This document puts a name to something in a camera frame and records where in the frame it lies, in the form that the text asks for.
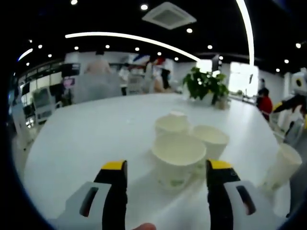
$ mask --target black ceiling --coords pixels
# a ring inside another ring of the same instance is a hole
[[[95,50],[110,45],[110,51],[142,52],[161,51],[166,57],[189,58],[164,48],[140,41],[114,37],[82,37],[65,39],[65,34],[78,32],[117,32],[138,35],[180,48],[200,58],[220,53],[224,61],[248,62],[248,43],[244,22],[236,0],[170,0],[197,19],[196,23],[167,30],[142,21],[147,13],[140,10],[148,3],[149,10],[163,0],[78,0],[72,6],[70,0],[22,1],[13,8],[16,23],[16,59],[29,48],[34,51],[15,65],[17,73],[52,58],[62,58],[73,51]],[[275,71],[298,71],[307,63],[307,22],[303,17],[303,1],[300,0],[245,0],[251,19],[255,45],[255,64],[263,69]],[[305,42],[297,49],[297,42]]]

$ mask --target table surface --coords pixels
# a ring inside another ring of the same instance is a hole
[[[179,194],[157,185],[150,148],[157,118],[178,110],[192,125],[212,125],[230,136],[221,160],[258,186],[273,164],[278,143],[260,112],[232,101],[217,110],[185,101],[178,94],[117,97],[60,108],[48,119],[30,150],[24,186],[38,211],[58,217],[65,201],[93,181],[108,161],[128,160],[126,229],[151,222],[157,229],[210,229],[207,185],[195,179]],[[290,209],[290,185],[274,196],[274,212]]]

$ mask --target curved led light strip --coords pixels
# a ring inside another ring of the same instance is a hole
[[[28,49],[27,51],[25,51],[23,54],[20,55],[20,57],[18,58],[17,61],[20,61],[22,58],[24,58],[25,56],[27,56],[29,53],[31,53],[33,51],[33,49]]]
[[[111,36],[111,37],[123,37],[123,38],[129,38],[129,39],[134,39],[134,40],[139,40],[142,42],[147,42],[147,43],[151,43],[157,46],[161,46],[170,50],[173,50],[177,53],[180,53],[184,56],[187,56],[195,61],[200,61],[201,59],[189,54],[181,49],[178,49],[176,47],[170,46],[168,44],[162,43],[162,42],[158,42],[149,38],[145,38],[145,37],[139,37],[139,36],[135,36],[135,35],[129,35],[129,34],[121,34],[121,33],[111,33],[111,32],[85,32],[85,33],[76,33],[76,34],[67,34],[65,35],[66,38],[72,38],[72,37],[83,37],[83,36]]]
[[[246,34],[248,37],[248,52],[249,52],[249,65],[252,69],[252,67],[255,64],[255,50],[254,50],[254,37],[253,37],[253,30],[251,28],[250,18],[248,14],[248,9],[246,8],[246,4],[244,0],[236,0],[238,7],[241,11]]]

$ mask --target white robot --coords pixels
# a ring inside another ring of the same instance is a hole
[[[295,73],[291,77],[291,89],[294,96],[285,98],[279,102],[273,109],[273,113],[279,113],[283,110],[292,109],[294,111],[301,106],[300,112],[305,119],[297,119],[290,124],[285,134],[284,142],[295,145],[303,130],[307,129],[307,69],[302,68],[300,72]]]

